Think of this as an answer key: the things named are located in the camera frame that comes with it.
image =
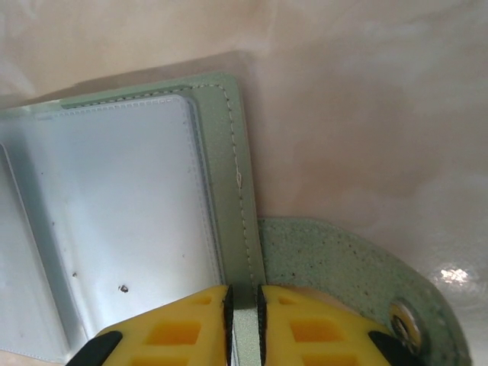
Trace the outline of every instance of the marble surface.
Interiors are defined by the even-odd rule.
[[[484,365],[487,32],[485,0],[0,0],[0,106],[237,75],[258,213],[399,256]]]

